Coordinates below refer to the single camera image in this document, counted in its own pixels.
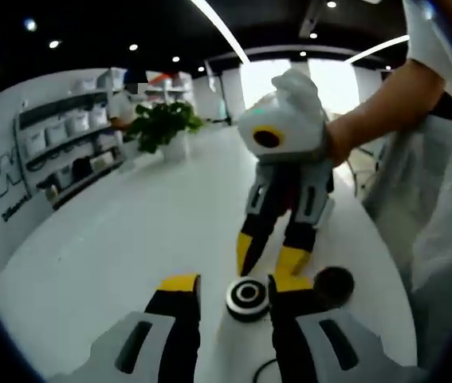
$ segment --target black cable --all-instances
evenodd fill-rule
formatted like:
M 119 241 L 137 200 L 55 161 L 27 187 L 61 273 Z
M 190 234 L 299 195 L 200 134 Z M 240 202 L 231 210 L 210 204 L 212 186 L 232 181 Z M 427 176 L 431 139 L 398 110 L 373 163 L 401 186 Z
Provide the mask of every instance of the black cable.
M 257 383 L 257 380 L 259 379 L 259 375 L 261 375 L 261 373 L 263 372 L 263 369 L 265 369 L 266 367 L 268 367 L 269 365 L 271 365 L 275 361 L 277 361 L 276 357 L 274 359 L 270 359 L 269 361 L 266 361 L 265 363 L 260 365 L 259 368 L 256 370 L 256 373 L 254 374 L 254 377 L 252 378 L 252 383 Z

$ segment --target ceiling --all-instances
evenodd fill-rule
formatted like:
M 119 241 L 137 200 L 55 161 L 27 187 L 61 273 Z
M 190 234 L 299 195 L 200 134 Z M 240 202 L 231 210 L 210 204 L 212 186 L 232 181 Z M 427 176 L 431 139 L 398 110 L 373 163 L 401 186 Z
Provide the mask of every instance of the ceiling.
M 373 5 L 362 0 L 336 0 L 328 8 L 323 0 L 208 0 L 244 49 L 291 45 L 292 49 L 250 55 L 251 60 L 289 57 L 301 59 L 302 48 L 309 57 L 344 60 L 351 54 L 332 48 L 360 52 L 406 33 L 401 0 L 383 0 Z M 317 39 L 299 38 L 310 6 L 321 4 L 314 28 Z M 23 21 L 33 18 L 35 32 Z M 56 49 L 49 41 L 62 43 Z M 128 50 L 131 44 L 139 48 Z M 321 52 L 328 47 L 328 52 Z M 222 35 L 190 0 L 124 2 L 102 7 L 90 3 L 38 2 L 29 8 L 17 6 L 0 13 L 0 90 L 46 73 L 78 68 L 142 66 L 161 71 L 184 70 L 198 76 L 203 60 L 231 52 Z M 357 62 L 367 67 L 399 65 L 406 43 L 385 49 Z M 171 58 L 181 60 L 173 63 Z M 239 65 L 237 57 L 211 61 L 220 71 Z

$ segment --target table surface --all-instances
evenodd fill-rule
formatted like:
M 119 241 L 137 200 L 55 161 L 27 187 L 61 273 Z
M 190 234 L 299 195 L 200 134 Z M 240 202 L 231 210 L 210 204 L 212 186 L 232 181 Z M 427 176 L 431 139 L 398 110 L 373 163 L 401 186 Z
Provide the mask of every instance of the table surface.
M 275 356 L 269 318 L 244 325 L 224 311 L 256 160 L 236 128 L 200 133 L 191 148 L 182 163 L 141 156 L 135 169 L 104 177 L 34 231 L 1 273 L 0 318 L 43 377 L 84 364 L 103 332 L 143 311 L 162 278 L 182 273 L 202 275 L 196 382 L 222 375 L 250 381 Z M 351 189 L 337 175 L 335 181 L 336 206 L 302 273 L 348 268 L 356 288 L 346 309 L 380 336 L 389 357 L 415 365 L 415 329 L 399 273 Z M 273 270 L 287 220 L 277 222 L 253 276 Z M 280 381 L 277 365 L 263 379 Z

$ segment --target potted plant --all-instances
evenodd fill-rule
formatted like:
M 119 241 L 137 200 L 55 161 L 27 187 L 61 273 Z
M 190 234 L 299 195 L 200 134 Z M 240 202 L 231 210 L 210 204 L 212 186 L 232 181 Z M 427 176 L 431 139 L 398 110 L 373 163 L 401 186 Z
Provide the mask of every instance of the potted plant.
M 155 104 L 152 109 L 136 106 L 138 117 L 126 133 L 126 140 L 137 140 L 141 152 L 162 149 L 166 160 L 180 160 L 187 155 L 185 131 L 196 133 L 203 125 L 192 106 L 176 101 Z

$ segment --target led strip light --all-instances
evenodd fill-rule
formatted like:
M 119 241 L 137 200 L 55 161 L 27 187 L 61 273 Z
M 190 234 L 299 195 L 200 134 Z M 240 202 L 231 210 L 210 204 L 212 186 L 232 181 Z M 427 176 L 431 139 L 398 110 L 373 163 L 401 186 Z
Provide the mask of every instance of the led strip light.
M 373 54 L 375 52 L 378 52 L 378 51 L 380 51 L 382 49 L 388 48 L 389 46 L 393 46 L 393 45 L 396 45 L 396 44 L 399 44 L 401 42 L 408 41 L 408 40 L 410 40 L 410 36 L 408 36 L 407 34 L 405 34 L 404 36 L 401 36 L 399 38 L 393 38 L 392 40 L 386 41 L 386 42 L 384 42 L 382 44 L 379 44 L 377 46 L 373 46 L 372 48 L 370 48 L 368 50 L 364 50 L 363 52 L 361 52 L 361 53 L 359 53 L 359 54 L 357 54 L 357 55 L 355 55 L 353 57 L 350 57 L 348 60 L 346 60 L 344 62 L 346 62 L 348 64 L 351 64 L 351 63 L 353 63 L 355 61 L 360 60 L 361 58 L 369 56 L 369 55 L 371 55 L 371 54 Z
M 233 48 L 234 52 L 240 57 L 243 64 L 250 63 L 249 58 L 243 51 L 243 48 L 240 46 L 236 38 L 233 36 L 229 28 L 227 28 L 226 24 L 222 21 L 222 19 L 217 15 L 217 13 L 211 8 L 211 6 L 206 2 L 206 0 L 191 0 L 195 6 L 199 8 L 201 12 L 212 22 L 215 28 L 222 34 L 222 36 L 229 42 L 231 48 Z

